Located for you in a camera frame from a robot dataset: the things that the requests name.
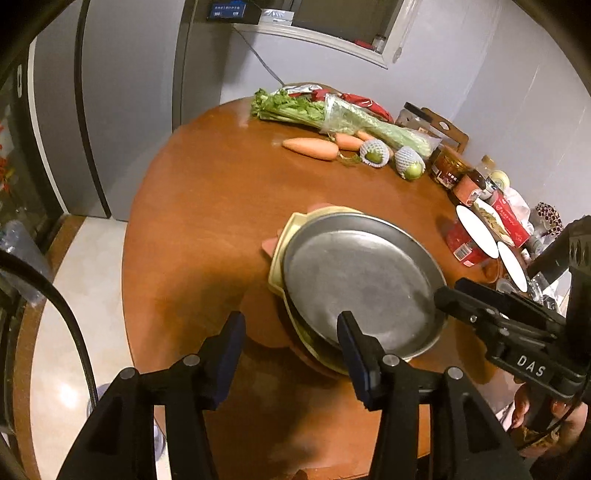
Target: human hand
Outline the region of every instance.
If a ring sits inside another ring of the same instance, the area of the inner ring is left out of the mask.
[[[560,401],[553,401],[551,405],[552,415],[562,418],[570,406]],[[530,388],[528,384],[523,384],[515,393],[515,411],[513,412],[512,427],[517,429],[523,425],[525,414],[530,409]],[[569,415],[559,430],[559,439],[554,445],[532,445],[522,450],[520,453],[525,457],[539,457],[541,455],[561,455],[568,452],[579,439],[585,422],[587,421],[587,404],[581,403]]]

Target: black cable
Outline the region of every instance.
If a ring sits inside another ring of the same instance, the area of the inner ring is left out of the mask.
[[[282,87],[284,87],[285,86],[285,83],[283,82],[283,80],[281,80],[279,78],[279,75],[277,75],[275,72],[273,72],[273,70],[271,70],[271,67],[269,67],[269,65],[267,65],[265,63],[265,60],[263,60],[262,57],[258,54],[258,52],[254,49],[254,47],[248,43],[248,40],[246,39],[246,37],[244,35],[242,35],[242,32],[240,30],[238,30],[236,27],[234,27],[234,25],[232,26],[232,28],[236,31],[236,33],[238,35],[240,35],[242,37],[242,39],[244,40],[244,43],[248,46],[248,48],[250,48],[251,52],[254,53],[255,57],[258,58],[258,60],[261,62],[261,65],[263,65],[263,67],[265,67],[265,70],[268,71],[269,74],[275,80],[277,80],[281,84]]]
[[[259,10],[262,10],[262,7],[260,7],[254,0],[249,0],[250,4],[253,4],[255,7],[257,7]]]
[[[583,393],[587,390],[587,386],[589,385],[590,373],[591,373],[591,371],[588,368],[587,369],[587,376],[585,377],[585,383],[583,384],[583,388],[581,389],[581,391],[577,395],[575,395],[576,399],[573,400],[573,404],[570,406],[570,408],[567,410],[567,412],[564,415],[562,415],[562,417],[560,417],[560,419],[557,422],[555,422],[554,424],[549,426],[547,429],[545,429],[538,436],[534,437],[529,442],[525,442],[522,446],[520,446],[517,449],[518,452],[521,452],[521,451],[525,450],[526,448],[531,447],[533,444],[539,442],[541,439],[545,438],[547,435],[549,435],[555,429],[560,427],[566,421],[566,419],[570,417],[571,413],[574,412],[575,409],[577,409],[581,405],[581,403],[583,402],[583,400],[582,400]]]
[[[45,295],[47,300],[49,300],[60,313],[66,322],[68,330],[74,340],[74,344],[76,345],[76,350],[80,357],[80,363],[82,363],[82,370],[84,370],[86,385],[88,386],[90,405],[94,409],[99,402],[99,396],[96,392],[95,376],[92,373],[90,357],[88,355],[88,350],[86,349],[86,344],[84,343],[84,338],[82,337],[82,332],[80,331],[80,326],[78,325],[70,306],[67,304],[66,299],[61,296],[48,279],[41,275],[32,266],[3,250],[0,250],[0,269],[12,275],[16,275],[21,280],[27,282],[31,287],[36,288],[39,292]]]
[[[0,478],[2,480],[28,480],[25,470],[18,463],[2,435],[0,435]]]

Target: barcode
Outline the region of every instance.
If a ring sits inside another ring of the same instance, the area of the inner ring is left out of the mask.
[[[464,259],[472,253],[472,249],[467,245],[463,244],[458,248],[453,255],[460,261],[463,262]]]

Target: carrot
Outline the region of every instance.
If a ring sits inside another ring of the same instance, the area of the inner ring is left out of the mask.
[[[341,150],[349,150],[351,152],[358,152],[363,145],[363,140],[347,134],[335,134],[335,143]]]
[[[357,132],[355,132],[355,136],[357,138],[360,138],[364,142],[367,142],[367,140],[375,140],[375,137],[373,137],[367,132],[364,132],[363,130],[357,130]]]
[[[361,140],[363,140],[364,142],[367,142],[367,140],[375,140],[375,137],[373,135],[370,135],[367,132],[364,132],[363,130],[357,130],[357,132],[355,132],[355,136],[357,138],[360,138]],[[392,158],[394,156],[394,150],[392,150],[389,145],[386,145],[388,147],[388,152],[390,153],[390,158]]]
[[[282,145],[296,153],[319,160],[333,161],[339,154],[338,145],[320,138],[288,138]]]

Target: floor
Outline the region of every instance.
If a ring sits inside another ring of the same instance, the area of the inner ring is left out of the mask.
[[[80,324],[97,385],[132,365],[121,300],[125,222],[87,218],[56,275],[54,285]],[[65,323],[45,307],[33,354],[31,430],[42,480],[54,480],[86,420],[88,390]],[[157,462],[170,479],[168,452]]]

